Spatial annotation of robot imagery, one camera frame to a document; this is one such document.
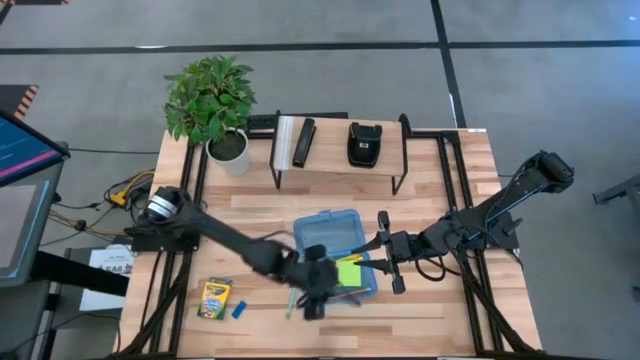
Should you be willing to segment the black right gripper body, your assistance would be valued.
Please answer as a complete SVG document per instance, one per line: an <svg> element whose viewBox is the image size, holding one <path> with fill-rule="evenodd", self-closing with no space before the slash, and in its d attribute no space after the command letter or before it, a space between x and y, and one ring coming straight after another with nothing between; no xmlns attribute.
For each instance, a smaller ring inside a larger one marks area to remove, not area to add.
<svg viewBox="0 0 640 360"><path fill-rule="evenodd" d="M413 261L418 273L425 278L426 273L420 268L415 257L416 250L413 244L416 237L412 237L406 231L391 233L390 220L386 211L379 211L377 215L379 224L378 238L386 251L386 259L382 262L382 272L392 277L391 285L395 295L406 291L405 282L401 276L398 265Z"/></svg>

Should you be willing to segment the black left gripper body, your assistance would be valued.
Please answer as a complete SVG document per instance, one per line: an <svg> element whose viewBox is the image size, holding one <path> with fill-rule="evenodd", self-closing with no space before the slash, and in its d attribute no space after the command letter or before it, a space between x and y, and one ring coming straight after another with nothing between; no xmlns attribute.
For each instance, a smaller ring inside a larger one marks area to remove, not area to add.
<svg viewBox="0 0 640 360"><path fill-rule="evenodd" d="M322 320L325 317L325 304L334 295L338 283L336 263L327 256L324 245L307 247L304 261L288 267L286 282L303 291L297 307L303 309L304 319Z"/></svg>

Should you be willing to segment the yellow sticky note pad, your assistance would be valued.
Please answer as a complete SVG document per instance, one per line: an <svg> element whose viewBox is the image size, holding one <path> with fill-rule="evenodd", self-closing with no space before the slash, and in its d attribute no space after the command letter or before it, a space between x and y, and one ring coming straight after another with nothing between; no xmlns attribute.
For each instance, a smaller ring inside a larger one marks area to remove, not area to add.
<svg viewBox="0 0 640 360"><path fill-rule="evenodd" d="M340 259L336 261L338 282L344 287L360 287L362 285L361 268L357 265L359 258Z"/></svg>

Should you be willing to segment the orange pencil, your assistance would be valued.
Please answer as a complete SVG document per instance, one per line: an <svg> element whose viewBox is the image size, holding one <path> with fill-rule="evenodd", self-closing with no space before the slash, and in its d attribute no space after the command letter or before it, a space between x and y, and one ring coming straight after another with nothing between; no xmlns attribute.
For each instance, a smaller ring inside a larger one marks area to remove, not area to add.
<svg viewBox="0 0 640 360"><path fill-rule="evenodd" d="M338 300L342 298L355 298L361 294L365 294L371 291L371 288L358 288L358 289L343 289L340 292L332 294L330 300Z"/></svg>

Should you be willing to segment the blue plastic pencil box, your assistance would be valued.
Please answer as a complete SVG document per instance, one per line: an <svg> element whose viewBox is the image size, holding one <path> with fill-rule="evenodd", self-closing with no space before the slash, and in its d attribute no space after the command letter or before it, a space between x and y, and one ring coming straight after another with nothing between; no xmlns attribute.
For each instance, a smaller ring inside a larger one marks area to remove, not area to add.
<svg viewBox="0 0 640 360"><path fill-rule="evenodd" d="M363 231L359 213L354 209L330 211L325 210L316 215L298 218L293 224L296 250L304 258L304 251L313 245L324 245L327 256L334 260L351 255L351 251L364 245L367 240ZM363 260L370 260L370 255L360 253ZM356 296L362 301L375 297L378 292L376 275L371 268L361 267L362 285L360 287L344 287L337 283L336 291L343 289L371 288L371 291Z"/></svg>

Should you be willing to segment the yellow green crayon box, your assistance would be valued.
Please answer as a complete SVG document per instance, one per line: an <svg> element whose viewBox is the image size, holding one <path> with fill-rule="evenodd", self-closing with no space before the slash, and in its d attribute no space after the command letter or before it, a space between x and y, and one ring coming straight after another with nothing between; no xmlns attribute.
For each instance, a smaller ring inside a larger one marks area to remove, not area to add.
<svg viewBox="0 0 640 360"><path fill-rule="evenodd" d="M204 284L197 316L204 319L223 320L232 285L231 279L210 277Z"/></svg>

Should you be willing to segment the wooden shelf with black legs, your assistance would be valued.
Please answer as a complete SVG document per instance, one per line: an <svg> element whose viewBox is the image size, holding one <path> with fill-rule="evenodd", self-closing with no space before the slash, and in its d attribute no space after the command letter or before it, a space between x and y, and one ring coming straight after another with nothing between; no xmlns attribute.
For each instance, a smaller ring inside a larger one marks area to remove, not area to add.
<svg viewBox="0 0 640 360"><path fill-rule="evenodd" d="M291 165L289 170L278 171L273 167L275 137L280 116L295 117L292 158L304 120L306 118L315 120L316 132L303 168ZM287 171L311 171L331 174L388 176L391 178L392 193L397 194L399 192L409 171L406 140L410 134L410 124L406 115L402 114L395 122L323 118L310 115L280 116L277 117L274 124L269 159L269 168L276 188L281 187L282 175ZM380 154L373 168L354 167L348 161L347 142L349 126L352 122L359 122L367 126L381 125L383 128Z"/></svg>

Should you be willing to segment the black stapler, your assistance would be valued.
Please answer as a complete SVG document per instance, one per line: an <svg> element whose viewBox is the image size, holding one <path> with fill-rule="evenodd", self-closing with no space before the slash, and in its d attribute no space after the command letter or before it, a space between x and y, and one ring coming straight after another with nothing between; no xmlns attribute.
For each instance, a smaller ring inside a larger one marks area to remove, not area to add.
<svg viewBox="0 0 640 360"><path fill-rule="evenodd" d="M292 158L292 165L294 167L303 168L305 166L315 132L315 120L306 118L303 122Z"/></svg>

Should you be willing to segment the white paper stack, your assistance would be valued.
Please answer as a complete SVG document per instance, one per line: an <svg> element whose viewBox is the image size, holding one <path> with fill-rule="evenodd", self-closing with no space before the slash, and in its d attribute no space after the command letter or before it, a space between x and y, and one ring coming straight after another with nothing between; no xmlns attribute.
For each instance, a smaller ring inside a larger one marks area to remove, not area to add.
<svg viewBox="0 0 640 360"><path fill-rule="evenodd" d="M273 167L278 171L289 170L292 165L293 135L295 117L280 116L278 118L275 137Z"/></svg>

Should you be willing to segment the white plant pot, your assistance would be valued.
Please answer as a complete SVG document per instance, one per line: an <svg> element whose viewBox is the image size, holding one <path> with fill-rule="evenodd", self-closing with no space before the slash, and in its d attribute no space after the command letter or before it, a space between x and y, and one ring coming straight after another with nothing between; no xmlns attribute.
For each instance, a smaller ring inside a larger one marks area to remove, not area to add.
<svg viewBox="0 0 640 360"><path fill-rule="evenodd" d="M229 176L242 176L250 169L249 139L242 129L225 129L219 138L207 141L205 150Z"/></svg>

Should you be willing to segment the green leafy plant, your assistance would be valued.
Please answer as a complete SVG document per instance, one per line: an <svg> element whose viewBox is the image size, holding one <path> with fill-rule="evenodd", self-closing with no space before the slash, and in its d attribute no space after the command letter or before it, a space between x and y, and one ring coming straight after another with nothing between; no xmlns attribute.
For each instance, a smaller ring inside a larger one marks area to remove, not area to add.
<svg viewBox="0 0 640 360"><path fill-rule="evenodd" d="M168 100L162 109L169 134L193 143L214 142L247 123L257 103L248 74L253 68L234 56L205 57L166 75Z"/></svg>

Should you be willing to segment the white printed paper sheet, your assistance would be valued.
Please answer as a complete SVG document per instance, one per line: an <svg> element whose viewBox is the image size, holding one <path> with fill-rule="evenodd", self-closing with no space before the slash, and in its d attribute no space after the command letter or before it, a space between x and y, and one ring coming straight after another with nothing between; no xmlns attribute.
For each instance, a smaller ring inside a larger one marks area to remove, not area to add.
<svg viewBox="0 0 640 360"><path fill-rule="evenodd" d="M131 276L135 255L130 245L109 245L105 249L92 250L89 265L127 278ZM124 306L125 297L85 289L79 310L99 311L119 309Z"/></svg>

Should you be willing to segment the grey computer monitor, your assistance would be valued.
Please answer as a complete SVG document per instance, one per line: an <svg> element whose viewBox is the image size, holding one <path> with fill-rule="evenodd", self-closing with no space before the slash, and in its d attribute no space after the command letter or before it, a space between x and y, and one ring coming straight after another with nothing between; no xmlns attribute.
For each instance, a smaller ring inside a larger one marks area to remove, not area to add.
<svg viewBox="0 0 640 360"><path fill-rule="evenodd" d="M29 280L62 169L59 163L0 188L0 288Z"/></svg>

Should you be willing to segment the monitor with blue screen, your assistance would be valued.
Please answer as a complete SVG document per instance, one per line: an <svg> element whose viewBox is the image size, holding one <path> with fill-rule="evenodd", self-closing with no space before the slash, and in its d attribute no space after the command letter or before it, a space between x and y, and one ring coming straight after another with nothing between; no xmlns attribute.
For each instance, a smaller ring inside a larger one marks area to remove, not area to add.
<svg viewBox="0 0 640 360"><path fill-rule="evenodd" d="M65 146L0 109L0 188L70 157Z"/></svg>

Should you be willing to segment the black aluminium table frame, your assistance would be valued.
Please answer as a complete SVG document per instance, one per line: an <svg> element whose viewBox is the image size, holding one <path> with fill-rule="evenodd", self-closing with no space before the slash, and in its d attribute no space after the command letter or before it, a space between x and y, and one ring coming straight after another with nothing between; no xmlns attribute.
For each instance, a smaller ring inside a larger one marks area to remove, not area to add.
<svg viewBox="0 0 640 360"><path fill-rule="evenodd" d="M230 177L216 164L193 170L202 182L208 211L252 236L273 231L288 235L296 219L324 210L354 209L364 232L373 236L377 214L386 211L396 231L418 232L451 207L476 205L500 189L487 133L461 130L455 139L407 141L409 171L397 194L384 176L287 171L276 188L269 159L271 141L250 144L251 168ZM466 294L456 274L419 263L401 268L406 291L395 295L387 276L378 292L360 306L333 304L321 321L300 312L287 320L290 291L253 273L241 259L216 243L202 241L193 255L182 322L166 317L156 334L158 349L181 358L226 357L427 357L471 355L475 351ZM223 320L197 316L210 277L233 281ZM231 314L240 301L247 307ZM171 335L178 331L180 338Z"/></svg>

